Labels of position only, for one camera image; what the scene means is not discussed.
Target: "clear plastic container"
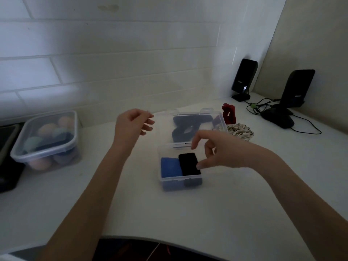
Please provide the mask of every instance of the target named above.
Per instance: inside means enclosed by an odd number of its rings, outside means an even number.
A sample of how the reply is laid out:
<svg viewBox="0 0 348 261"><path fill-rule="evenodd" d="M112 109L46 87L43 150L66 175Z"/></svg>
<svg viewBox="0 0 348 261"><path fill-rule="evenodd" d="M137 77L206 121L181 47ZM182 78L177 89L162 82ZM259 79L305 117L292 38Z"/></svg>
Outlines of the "clear plastic container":
<svg viewBox="0 0 348 261"><path fill-rule="evenodd" d="M36 171L51 171L81 159L79 122L75 111L28 120L11 150L11 157Z"/></svg>
<svg viewBox="0 0 348 261"><path fill-rule="evenodd" d="M202 169L200 175L183 176L178 164L179 155L185 153L194 153L198 161L206 158L204 151L206 140L201 140L195 150L191 150L191 140L198 130L227 132L221 112L216 112L213 109L202 109L199 112L189 113L178 110L159 113L156 114L155 129L159 153L158 177L165 191L197 188L204 184L204 179L227 171L226 167L219 166ZM174 166L169 165L174 176L166 173L168 161L174 163Z"/></svg>

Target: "wall stain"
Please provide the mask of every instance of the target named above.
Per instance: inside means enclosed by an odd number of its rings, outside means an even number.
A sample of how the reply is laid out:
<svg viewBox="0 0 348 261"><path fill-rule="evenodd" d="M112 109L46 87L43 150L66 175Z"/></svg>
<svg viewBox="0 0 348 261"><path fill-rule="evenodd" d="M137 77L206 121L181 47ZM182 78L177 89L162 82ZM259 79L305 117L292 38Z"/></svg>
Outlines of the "wall stain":
<svg viewBox="0 0 348 261"><path fill-rule="evenodd" d="M117 4L109 4L107 6L99 5L98 9L101 11L109 11L112 13L116 13L120 9L120 7Z"/></svg>

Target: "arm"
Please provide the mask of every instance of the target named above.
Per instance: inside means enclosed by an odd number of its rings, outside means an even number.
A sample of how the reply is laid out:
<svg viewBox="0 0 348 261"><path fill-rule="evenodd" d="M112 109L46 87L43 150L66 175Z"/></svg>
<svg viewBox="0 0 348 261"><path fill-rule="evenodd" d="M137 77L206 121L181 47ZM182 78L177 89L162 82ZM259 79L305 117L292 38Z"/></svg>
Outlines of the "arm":
<svg viewBox="0 0 348 261"><path fill-rule="evenodd" d="M307 186L275 153L218 131L199 131L207 159L198 169L227 166L250 167L270 185L286 214L316 260L348 260L348 222Z"/></svg>
<svg viewBox="0 0 348 261"><path fill-rule="evenodd" d="M92 260L126 159L152 128L153 115L130 110L117 118L115 138L81 197L40 254L41 260Z"/></svg>

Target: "person's left hand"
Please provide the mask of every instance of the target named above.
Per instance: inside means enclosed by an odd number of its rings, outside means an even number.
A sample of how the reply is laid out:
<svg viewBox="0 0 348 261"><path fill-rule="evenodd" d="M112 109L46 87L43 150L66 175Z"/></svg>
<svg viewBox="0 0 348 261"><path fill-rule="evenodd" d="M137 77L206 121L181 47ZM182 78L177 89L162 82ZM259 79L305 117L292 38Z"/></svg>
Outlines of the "person's left hand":
<svg viewBox="0 0 348 261"><path fill-rule="evenodd" d="M120 148L127 157L137 142L140 135L146 135L146 131L152 131L154 115L140 109L132 109L120 114L116 121L113 146Z"/></svg>

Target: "hand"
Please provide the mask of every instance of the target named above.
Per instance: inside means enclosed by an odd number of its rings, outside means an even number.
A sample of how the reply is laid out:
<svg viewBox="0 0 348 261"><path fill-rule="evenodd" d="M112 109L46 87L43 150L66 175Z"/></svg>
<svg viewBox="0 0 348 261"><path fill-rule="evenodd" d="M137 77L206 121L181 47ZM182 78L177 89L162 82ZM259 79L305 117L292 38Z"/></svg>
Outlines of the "hand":
<svg viewBox="0 0 348 261"><path fill-rule="evenodd" d="M201 139L208 139L204 145L206 159L197 164L197 169L215 166L250 167L255 169L260 155L272 153L226 132L200 130L192 139L191 149L196 149Z"/></svg>
<svg viewBox="0 0 348 261"><path fill-rule="evenodd" d="M115 138L113 146L120 148L127 157L137 142L140 135L146 135L145 131L152 131L154 115L143 110L132 109L120 114L116 121Z"/></svg>

